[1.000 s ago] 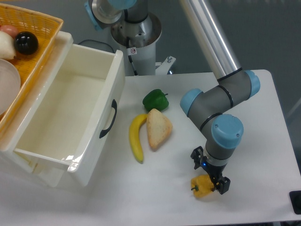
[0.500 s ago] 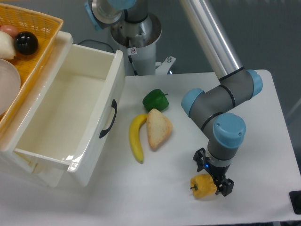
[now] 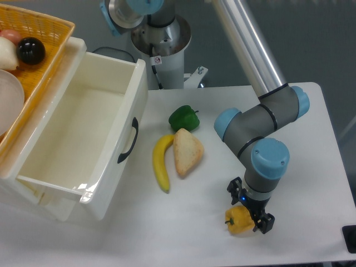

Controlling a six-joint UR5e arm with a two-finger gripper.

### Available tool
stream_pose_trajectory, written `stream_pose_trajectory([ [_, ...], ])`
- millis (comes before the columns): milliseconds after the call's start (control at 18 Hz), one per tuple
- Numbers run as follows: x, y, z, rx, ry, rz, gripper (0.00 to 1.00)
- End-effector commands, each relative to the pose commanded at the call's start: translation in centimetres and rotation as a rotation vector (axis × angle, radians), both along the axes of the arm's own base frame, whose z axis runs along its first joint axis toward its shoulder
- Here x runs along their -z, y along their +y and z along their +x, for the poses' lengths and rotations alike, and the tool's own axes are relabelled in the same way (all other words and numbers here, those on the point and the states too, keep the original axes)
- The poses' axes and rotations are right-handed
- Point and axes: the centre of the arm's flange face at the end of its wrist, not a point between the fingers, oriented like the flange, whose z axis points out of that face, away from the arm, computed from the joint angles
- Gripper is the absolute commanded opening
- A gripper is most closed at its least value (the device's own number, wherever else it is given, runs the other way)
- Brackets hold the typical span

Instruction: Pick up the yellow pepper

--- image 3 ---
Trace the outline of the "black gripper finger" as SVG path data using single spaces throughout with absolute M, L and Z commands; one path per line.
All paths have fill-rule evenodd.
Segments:
M 263 212 L 262 214 L 254 214 L 252 216 L 255 226 L 253 227 L 253 232 L 260 231 L 262 234 L 269 232 L 274 225 L 275 217 L 268 213 Z
M 242 189 L 242 180 L 240 177 L 236 177 L 231 180 L 227 186 L 227 191 L 231 195 L 231 204 L 235 205 L 241 201 L 240 193 Z

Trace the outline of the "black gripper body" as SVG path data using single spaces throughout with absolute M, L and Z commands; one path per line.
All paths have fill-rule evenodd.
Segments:
M 242 189 L 240 199 L 241 203 L 248 209 L 251 218 L 254 214 L 262 214 L 265 212 L 265 207 L 270 200 L 270 198 L 264 200 L 254 199 L 253 195 L 249 193 L 247 189 Z

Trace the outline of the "silver and grey robot arm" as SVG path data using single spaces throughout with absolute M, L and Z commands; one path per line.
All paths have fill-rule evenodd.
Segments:
M 301 88 L 286 82 L 247 2 L 214 1 L 213 5 L 259 99 L 245 112 L 230 108 L 215 120 L 216 133 L 245 167 L 244 177 L 233 179 L 228 192 L 233 203 L 247 208 L 254 229 L 267 233 L 275 219 L 265 207 L 289 163 L 287 147 L 270 135 L 306 114 L 310 102 Z M 187 84 L 183 59 L 191 30 L 176 14 L 174 1 L 103 1 L 100 9 L 114 36 L 130 32 L 155 88 Z

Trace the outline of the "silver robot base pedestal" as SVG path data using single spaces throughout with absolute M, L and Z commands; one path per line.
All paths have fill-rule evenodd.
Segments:
M 132 30 L 131 41 L 146 62 L 150 90 L 184 87 L 184 52 L 191 41 L 188 22 L 176 15 L 166 27 L 145 24 Z

